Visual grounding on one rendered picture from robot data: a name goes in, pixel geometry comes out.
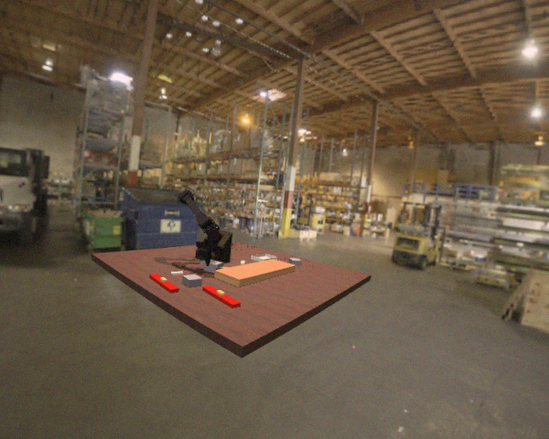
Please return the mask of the cream rectangular tray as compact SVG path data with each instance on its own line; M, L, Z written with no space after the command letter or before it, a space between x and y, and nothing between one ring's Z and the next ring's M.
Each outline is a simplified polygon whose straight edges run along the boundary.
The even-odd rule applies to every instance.
M270 255L270 254L259 254L251 256L251 260L257 261L257 262L264 262L269 260L277 260L276 256Z

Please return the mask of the orange rectangular panel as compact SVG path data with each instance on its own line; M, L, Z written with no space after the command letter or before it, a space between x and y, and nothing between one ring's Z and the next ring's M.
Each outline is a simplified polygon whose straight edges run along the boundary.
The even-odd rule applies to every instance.
M242 287L295 271L296 266L293 264L269 260L215 270L214 278L237 287Z

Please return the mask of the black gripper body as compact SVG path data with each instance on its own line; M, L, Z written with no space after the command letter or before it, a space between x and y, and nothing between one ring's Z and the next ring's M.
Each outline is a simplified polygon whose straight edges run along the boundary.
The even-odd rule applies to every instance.
M208 247L206 247L206 249L204 248L200 248L199 249L199 253L200 254L211 254L212 252L221 252L221 251L225 251L224 249L224 246L220 246L218 245L218 241L220 240L211 240L210 238L208 238L206 240L208 242Z

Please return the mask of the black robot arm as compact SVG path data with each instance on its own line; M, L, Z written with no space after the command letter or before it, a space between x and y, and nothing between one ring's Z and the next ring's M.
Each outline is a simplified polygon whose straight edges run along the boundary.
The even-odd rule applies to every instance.
M201 228L201 230L208 235L208 238L211 240L221 240L221 237L223 234L219 232L220 227L218 224L215 223L215 221L208 217L206 214L202 213L201 210L198 208L197 204L194 201L194 196L190 192L190 190L184 190L178 198L182 203L187 204L191 210L196 215L196 221ZM204 248L208 246L208 242L204 240L204 242L197 242L197 247Z

